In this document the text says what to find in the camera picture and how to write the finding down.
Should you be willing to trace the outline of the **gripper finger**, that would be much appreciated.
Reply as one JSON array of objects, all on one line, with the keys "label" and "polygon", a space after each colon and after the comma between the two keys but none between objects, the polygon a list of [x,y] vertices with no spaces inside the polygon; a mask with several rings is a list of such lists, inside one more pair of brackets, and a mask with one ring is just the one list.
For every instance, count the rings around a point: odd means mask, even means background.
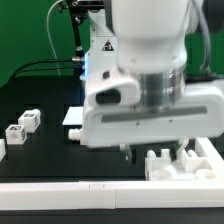
[{"label": "gripper finger", "polygon": [[120,145],[120,151],[125,155],[125,160],[128,163],[131,163],[132,158],[133,158],[131,147],[127,144],[121,144]]},{"label": "gripper finger", "polygon": [[180,139],[174,144],[175,158],[178,157],[178,153],[181,152],[188,144],[189,144],[189,140],[187,138]]}]

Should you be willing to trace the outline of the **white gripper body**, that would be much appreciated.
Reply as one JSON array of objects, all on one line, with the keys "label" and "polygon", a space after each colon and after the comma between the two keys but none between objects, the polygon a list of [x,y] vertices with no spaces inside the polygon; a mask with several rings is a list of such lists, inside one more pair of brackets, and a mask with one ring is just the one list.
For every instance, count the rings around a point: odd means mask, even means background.
[{"label": "white gripper body", "polygon": [[185,84],[181,73],[89,75],[81,143],[138,145],[224,134],[224,80]]}]

